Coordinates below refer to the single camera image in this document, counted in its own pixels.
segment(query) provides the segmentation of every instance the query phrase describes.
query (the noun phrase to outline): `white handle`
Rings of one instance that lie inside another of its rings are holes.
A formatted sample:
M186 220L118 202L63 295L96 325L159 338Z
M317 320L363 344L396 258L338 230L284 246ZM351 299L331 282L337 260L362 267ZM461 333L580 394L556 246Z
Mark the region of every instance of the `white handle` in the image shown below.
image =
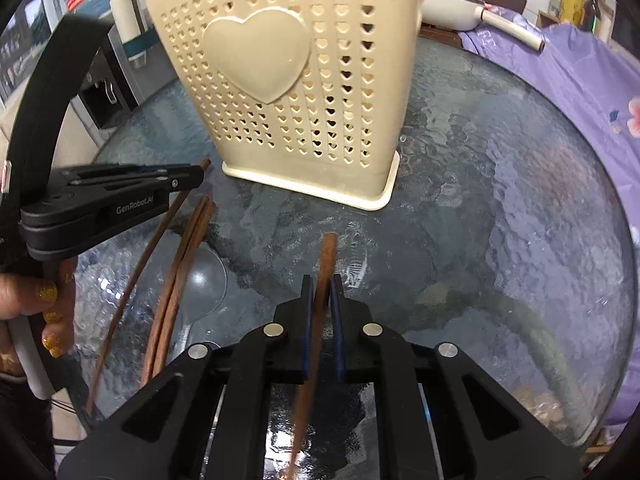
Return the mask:
M542 52L545 47L545 41L542 40L542 38L539 38L533 32L529 32L526 28L506 20L502 16L494 14L490 10L484 9L482 11L481 19L485 23L493 25L495 28L499 28L503 32L510 34L537 52Z
M46 400L56 393L51 384L44 363L38 354L37 343L33 339L29 318L18 316L8 321L9 334L14 343L15 353L27 376L27 383L37 399Z

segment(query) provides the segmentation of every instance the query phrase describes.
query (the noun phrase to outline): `clear plastic spoon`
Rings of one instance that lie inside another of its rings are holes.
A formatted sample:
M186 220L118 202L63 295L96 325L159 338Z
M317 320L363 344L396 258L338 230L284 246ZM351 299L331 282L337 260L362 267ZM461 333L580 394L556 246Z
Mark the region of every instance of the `clear plastic spoon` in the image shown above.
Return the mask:
M209 248L194 250L191 270L184 284L180 300L178 333L174 329L175 341L172 359L180 355L187 346L193 324L216 310L226 294L226 270L219 256Z

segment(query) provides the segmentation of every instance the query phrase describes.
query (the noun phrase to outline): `pot handle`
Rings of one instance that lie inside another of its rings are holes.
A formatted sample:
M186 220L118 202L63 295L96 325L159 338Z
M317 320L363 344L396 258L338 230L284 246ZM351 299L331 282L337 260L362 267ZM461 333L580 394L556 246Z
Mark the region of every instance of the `pot handle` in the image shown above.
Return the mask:
M483 22L493 25L495 28L499 28L503 32L517 38L538 53L542 52L545 48L545 40L539 38L533 32L529 32L526 28L522 28L502 16L494 14L490 10L483 9L481 19Z

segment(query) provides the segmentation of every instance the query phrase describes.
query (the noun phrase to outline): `window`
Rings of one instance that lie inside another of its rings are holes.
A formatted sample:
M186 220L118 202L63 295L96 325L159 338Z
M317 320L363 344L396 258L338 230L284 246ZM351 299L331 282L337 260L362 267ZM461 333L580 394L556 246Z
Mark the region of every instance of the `window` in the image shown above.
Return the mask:
M51 30L42 0L23 0L0 36L0 98L31 75Z

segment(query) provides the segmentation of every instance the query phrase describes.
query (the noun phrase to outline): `purple fabric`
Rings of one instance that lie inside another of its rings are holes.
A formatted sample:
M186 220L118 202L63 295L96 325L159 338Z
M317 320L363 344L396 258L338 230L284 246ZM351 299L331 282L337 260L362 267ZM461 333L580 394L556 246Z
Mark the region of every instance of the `purple fabric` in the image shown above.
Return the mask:
M593 34L573 25L540 31L512 10L492 10L542 35L537 54L489 26L460 33L465 50L513 72L553 102L582 132L618 189L638 246L640 226L640 72ZM640 400L640 330L606 423L625 424Z

